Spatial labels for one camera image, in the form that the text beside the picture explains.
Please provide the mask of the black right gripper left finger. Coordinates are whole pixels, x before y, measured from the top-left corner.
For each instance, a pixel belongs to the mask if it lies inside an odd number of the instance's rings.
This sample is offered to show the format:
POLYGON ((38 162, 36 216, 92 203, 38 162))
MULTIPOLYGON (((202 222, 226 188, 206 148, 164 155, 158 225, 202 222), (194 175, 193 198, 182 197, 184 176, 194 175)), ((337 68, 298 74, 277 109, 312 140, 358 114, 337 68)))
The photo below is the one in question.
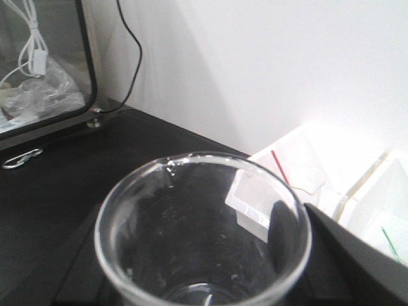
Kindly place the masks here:
POLYGON ((100 206, 86 221, 87 231, 53 305, 122 305, 119 294, 102 271, 94 248, 94 228, 100 206))

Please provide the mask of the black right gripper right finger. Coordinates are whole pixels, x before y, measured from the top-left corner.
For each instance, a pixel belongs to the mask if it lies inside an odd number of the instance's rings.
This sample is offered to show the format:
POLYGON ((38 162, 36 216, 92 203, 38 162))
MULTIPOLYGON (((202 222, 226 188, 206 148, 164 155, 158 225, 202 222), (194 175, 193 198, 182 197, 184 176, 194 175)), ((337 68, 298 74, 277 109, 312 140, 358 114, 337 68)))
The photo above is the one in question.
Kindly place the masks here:
POLYGON ((407 305, 407 267, 375 250, 311 204, 311 250, 275 305, 407 305))

